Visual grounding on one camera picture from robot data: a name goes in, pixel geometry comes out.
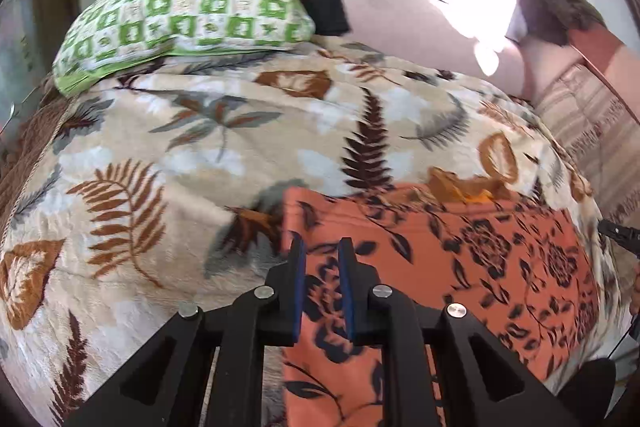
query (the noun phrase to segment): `green checkered pillow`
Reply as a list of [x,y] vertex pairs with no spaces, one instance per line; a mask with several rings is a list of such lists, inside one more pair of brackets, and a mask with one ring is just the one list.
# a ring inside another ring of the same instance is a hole
[[287,50],[313,32],[299,0],[97,0],[69,29],[53,71],[71,96],[161,55]]

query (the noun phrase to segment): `orange floral cloth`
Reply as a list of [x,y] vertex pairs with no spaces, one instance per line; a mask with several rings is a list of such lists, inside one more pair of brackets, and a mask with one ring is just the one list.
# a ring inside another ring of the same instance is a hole
[[380,351],[346,338],[337,243],[423,306],[463,303],[544,380],[598,317],[590,263],[567,211],[512,200],[436,203],[427,185],[330,198],[285,196],[284,246],[305,241],[302,334],[284,350],[290,426],[376,427],[382,420]]

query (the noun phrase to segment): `silver screw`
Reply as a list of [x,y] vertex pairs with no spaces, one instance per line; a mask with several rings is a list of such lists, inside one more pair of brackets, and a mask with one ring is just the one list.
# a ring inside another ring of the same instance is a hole
[[447,313],[452,317],[461,319],[466,315],[466,308],[462,304],[454,302],[453,304],[447,306]]
[[193,302],[181,302],[178,306],[178,315],[184,319],[193,317],[198,313],[198,306]]
[[254,295],[258,298],[258,299],[268,299],[269,297],[271,297],[274,294],[274,290],[271,286],[258,286],[255,290],[254,290]]
[[376,297],[380,297],[381,299],[386,299],[389,295],[391,295],[394,291],[389,288],[386,284],[379,284],[378,286],[373,286],[373,295]]

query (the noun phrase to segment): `beige blanket with leaf print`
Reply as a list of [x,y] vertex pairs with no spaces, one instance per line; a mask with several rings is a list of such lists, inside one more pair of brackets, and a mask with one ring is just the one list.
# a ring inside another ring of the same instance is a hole
[[[431,169],[460,198],[536,188],[569,210],[600,298],[588,339],[548,385],[618,327],[618,280],[590,187],[537,117],[485,81],[337,38],[322,45],[156,60],[101,81],[52,123],[0,262],[2,369],[43,425],[61,424],[181,301],[208,310],[260,284],[281,262],[292,186],[342,196],[380,176],[427,182]],[[371,100],[382,110],[368,110]],[[369,128],[382,130],[367,145],[382,163],[345,153],[364,151]],[[265,425],[284,421],[282,393],[276,353]]]

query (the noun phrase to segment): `patterned fabric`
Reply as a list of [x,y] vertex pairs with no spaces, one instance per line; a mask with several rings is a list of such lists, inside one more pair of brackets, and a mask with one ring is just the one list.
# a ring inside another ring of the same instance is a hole
[[352,238],[358,260],[375,266],[383,283],[419,304],[464,304],[541,380],[593,328],[597,289],[569,213],[546,206],[543,191],[533,199],[442,204],[434,195],[442,174],[432,169],[426,185],[381,186],[347,198],[287,191],[284,230],[300,234],[308,252],[302,333],[284,349],[291,425],[375,427],[382,420],[373,378],[380,350],[346,339],[342,237]]
[[53,70],[70,96],[161,55],[285,50],[313,32],[299,0],[97,0],[69,29]]
[[[551,85],[536,111],[564,147],[564,159],[591,181],[602,215],[640,228],[640,125],[620,99],[579,65]],[[559,176],[560,169],[558,164],[553,172]],[[612,247],[628,301],[638,260],[616,243]]]

